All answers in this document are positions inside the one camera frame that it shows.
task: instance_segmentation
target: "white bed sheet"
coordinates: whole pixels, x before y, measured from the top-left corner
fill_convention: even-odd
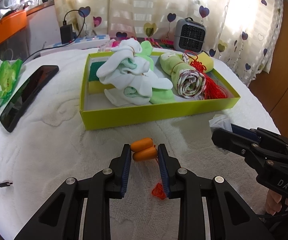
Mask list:
[[[41,65],[58,65],[59,73],[41,90],[12,133],[0,124],[0,234],[14,239],[29,218],[68,177],[85,179],[108,167],[123,144],[151,137],[165,143],[182,167],[198,176],[223,176],[253,208],[263,210],[267,189],[243,158],[219,152],[211,141],[208,120],[227,114],[232,123],[279,133],[271,117],[250,90],[221,61],[215,69],[241,98],[232,109],[143,124],[85,131],[79,114],[79,94],[88,52],[70,50],[26,64],[17,87]],[[151,190],[160,181],[155,161],[132,162],[128,190],[111,201],[112,239],[177,239],[179,200],[159,200]]]

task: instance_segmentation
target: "smartphone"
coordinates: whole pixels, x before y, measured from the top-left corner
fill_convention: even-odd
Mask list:
[[[14,130],[35,96],[58,71],[58,66],[41,66],[17,90],[0,116],[0,122],[8,132]]]

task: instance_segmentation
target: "rolled cloth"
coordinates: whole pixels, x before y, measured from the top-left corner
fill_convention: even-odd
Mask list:
[[[183,62],[178,55],[164,53],[160,56],[159,62],[164,72],[171,76],[180,96],[193,98],[203,92],[206,81],[204,75]]]

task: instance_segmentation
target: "yellow box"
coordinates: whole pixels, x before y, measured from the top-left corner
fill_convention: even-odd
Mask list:
[[[144,105],[144,106],[127,106],[113,107],[108,109],[88,110],[89,96],[89,72],[92,60],[107,60],[113,52],[100,52],[89,54],[84,69],[83,82],[80,95],[80,113],[86,130],[95,130],[142,122],[150,122],[161,119],[181,117],[193,114],[201,114],[212,111],[232,108],[240,99],[239,94],[232,86],[214,69],[212,75],[215,76],[226,90],[229,91],[231,97],[225,99],[209,99],[175,102],[168,104]],[[161,52],[152,52],[151,57],[159,57]],[[103,85],[99,81],[92,82],[91,91],[96,94],[104,91]]]

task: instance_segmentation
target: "power adapter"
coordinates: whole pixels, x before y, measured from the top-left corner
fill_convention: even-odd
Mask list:
[[[73,37],[73,26],[63,21],[63,26],[60,27],[61,41],[62,44],[71,43],[74,40]]]

